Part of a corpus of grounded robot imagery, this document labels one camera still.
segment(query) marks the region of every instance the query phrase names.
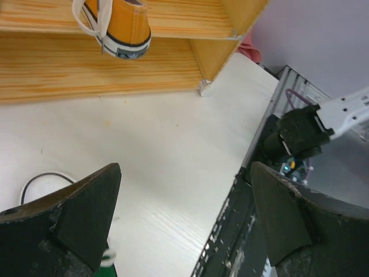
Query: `wall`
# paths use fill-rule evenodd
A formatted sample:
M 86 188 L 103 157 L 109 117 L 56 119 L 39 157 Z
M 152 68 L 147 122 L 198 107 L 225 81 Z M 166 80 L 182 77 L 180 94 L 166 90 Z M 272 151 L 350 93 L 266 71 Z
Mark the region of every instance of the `wall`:
M 369 86 L 369 1 L 271 0 L 254 27 L 263 64 L 288 64 L 331 97 Z

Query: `pink cloth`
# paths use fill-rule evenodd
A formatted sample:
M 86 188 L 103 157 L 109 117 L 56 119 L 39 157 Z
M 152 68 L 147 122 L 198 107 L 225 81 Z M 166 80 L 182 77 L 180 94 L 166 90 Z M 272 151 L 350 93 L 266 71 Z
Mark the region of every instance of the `pink cloth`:
M 251 41 L 251 31 L 246 35 L 236 52 L 249 57 L 253 62 L 261 62 L 261 53 L 253 46 Z

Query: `white table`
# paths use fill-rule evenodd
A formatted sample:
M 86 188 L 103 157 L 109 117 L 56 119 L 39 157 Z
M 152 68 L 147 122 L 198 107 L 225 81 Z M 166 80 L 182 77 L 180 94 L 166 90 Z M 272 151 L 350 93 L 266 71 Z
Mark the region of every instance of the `white table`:
M 45 171 L 81 179 L 111 162 L 119 276 L 188 277 L 277 80 L 241 54 L 209 88 L 0 107 L 0 210 Z

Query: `purple cable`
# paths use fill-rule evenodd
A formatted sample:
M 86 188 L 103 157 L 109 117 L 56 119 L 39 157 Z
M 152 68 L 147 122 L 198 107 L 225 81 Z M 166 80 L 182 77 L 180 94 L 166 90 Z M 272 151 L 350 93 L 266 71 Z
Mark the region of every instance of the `purple cable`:
M 286 93 L 286 96 L 287 96 L 287 101 L 288 101 L 288 104 L 291 106 L 291 108 L 294 110 L 296 107 L 295 107 L 295 105 L 293 104 L 293 102 L 292 102 L 292 99 L 291 99 L 291 95 L 293 94 L 293 95 L 295 95 L 297 98 L 299 98 L 302 102 L 304 102 L 305 104 L 307 104 L 307 105 L 309 105 L 309 106 L 311 106 L 312 105 L 312 103 L 309 101 L 309 100 L 307 100 L 304 96 L 302 96 L 301 94 L 299 94 L 298 92 L 296 92 L 296 91 L 294 91 L 293 89 L 290 89 L 290 88 L 288 88 L 288 89 L 286 89 L 286 91 L 285 91 L 285 93 Z M 306 169 L 306 176 L 305 176 L 305 180 L 307 180 L 307 178 L 309 177 L 309 175 L 310 175 L 310 166 L 311 166 L 311 160 L 310 160 L 310 158 L 309 159 L 307 159 L 307 169 Z

